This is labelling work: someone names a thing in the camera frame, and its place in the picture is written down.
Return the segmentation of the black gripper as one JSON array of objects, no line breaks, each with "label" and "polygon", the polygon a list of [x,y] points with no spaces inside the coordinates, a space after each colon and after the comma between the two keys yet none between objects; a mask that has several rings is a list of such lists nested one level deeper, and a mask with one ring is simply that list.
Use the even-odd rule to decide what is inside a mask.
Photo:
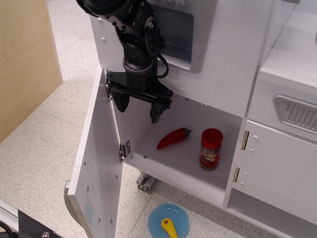
[{"label": "black gripper", "polygon": [[151,122],[158,123],[166,106],[171,105],[173,92],[159,81],[157,72],[156,64],[143,72],[108,72],[107,85],[117,109],[125,112],[130,97],[151,103]]}]

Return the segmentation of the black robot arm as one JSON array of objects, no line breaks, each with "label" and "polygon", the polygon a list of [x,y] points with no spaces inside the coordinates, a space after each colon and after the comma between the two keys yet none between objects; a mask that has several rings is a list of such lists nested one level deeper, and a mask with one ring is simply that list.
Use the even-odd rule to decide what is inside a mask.
[{"label": "black robot arm", "polygon": [[158,60],[168,65],[161,51],[165,37],[160,34],[154,10],[146,0],[79,0],[78,5],[89,15],[104,19],[114,27],[123,47],[124,72],[106,75],[106,90],[117,109],[125,112],[131,97],[151,104],[152,123],[170,109],[173,92],[158,75]]}]

